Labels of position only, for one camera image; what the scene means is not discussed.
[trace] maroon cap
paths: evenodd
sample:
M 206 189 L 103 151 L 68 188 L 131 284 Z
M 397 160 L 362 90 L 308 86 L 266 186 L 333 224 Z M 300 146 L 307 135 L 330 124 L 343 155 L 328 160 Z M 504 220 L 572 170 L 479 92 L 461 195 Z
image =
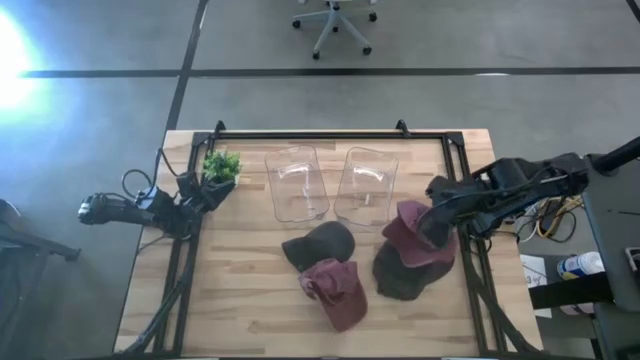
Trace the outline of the maroon cap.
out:
M 298 280 L 307 296 L 320 300 L 331 325 L 339 332 L 353 327 L 367 314 L 367 298 L 354 261 L 322 260 L 300 274 Z
M 398 216 L 382 230 L 382 235 L 398 250 L 402 263 L 407 267 L 414 268 L 436 261 L 450 262 L 456 256 L 458 237 L 453 231 L 441 249 L 419 239 L 416 233 L 418 219 L 429 209 L 429 206 L 418 201 L 400 201 Z

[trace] chair base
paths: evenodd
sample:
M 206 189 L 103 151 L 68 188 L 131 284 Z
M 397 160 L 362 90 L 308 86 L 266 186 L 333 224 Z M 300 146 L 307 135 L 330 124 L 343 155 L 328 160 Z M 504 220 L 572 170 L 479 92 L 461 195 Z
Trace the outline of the chair base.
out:
M 313 47 L 313 59 L 320 59 L 320 48 L 322 44 L 327 40 L 329 36 L 329 32 L 338 32 L 338 24 L 342 23 L 347 31 L 362 45 L 362 53 L 364 55 L 371 54 L 371 44 L 367 39 L 362 36 L 362 34 L 356 29 L 355 26 L 347 19 L 347 16 L 351 16 L 357 13 L 362 13 L 361 11 L 351 11 L 351 12 L 340 12 L 340 5 L 336 1 L 328 1 L 329 10 L 325 11 L 317 11 L 307 14 L 295 15 L 293 17 L 293 27 L 298 29 L 300 28 L 300 24 L 302 21 L 322 21 L 326 20 L 327 23 L 320 34 L 320 38 L 316 42 L 316 45 Z M 369 14 L 369 21 L 374 22 L 378 19 L 378 15 L 375 12 Z

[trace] paper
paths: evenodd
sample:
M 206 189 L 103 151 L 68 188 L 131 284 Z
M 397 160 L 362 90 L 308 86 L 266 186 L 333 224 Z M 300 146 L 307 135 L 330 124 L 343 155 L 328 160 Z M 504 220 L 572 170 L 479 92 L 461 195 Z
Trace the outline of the paper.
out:
M 544 259 L 537 256 L 520 255 L 520 261 L 524 268 L 524 278 L 527 287 L 532 288 L 547 285 L 547 272 L 544 269 Z M 534 314 L 540 317 L 551 318 L 551 309 L 534 310 Z

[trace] green plant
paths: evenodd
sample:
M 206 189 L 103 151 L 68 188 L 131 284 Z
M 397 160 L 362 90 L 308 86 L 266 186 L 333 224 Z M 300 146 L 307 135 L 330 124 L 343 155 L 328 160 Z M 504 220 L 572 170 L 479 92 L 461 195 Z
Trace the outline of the green plant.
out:
M 204 158 L 204 176 L 217 184 L 235 180 L 240 169 L 240 154 L 210 151 Z

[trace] black cap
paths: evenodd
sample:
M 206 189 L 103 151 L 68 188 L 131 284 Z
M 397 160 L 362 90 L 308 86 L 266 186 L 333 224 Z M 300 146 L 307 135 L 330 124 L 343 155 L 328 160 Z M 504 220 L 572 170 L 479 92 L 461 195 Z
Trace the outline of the black cap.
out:
M 373 276 L 378 282 L 378 293 L 399 300 L 415 300 L 425 286 L 451 270 L 454 259 L 408 268 L 402 263 L 396 248 L 387 240 L 373 261 Z
M 324 259 L 345 262 L 353 255 L 355 247 L 351 231 L 337 221 L 322 223 L 306 236 L 282 243 L 287 259 L 300 272 Z

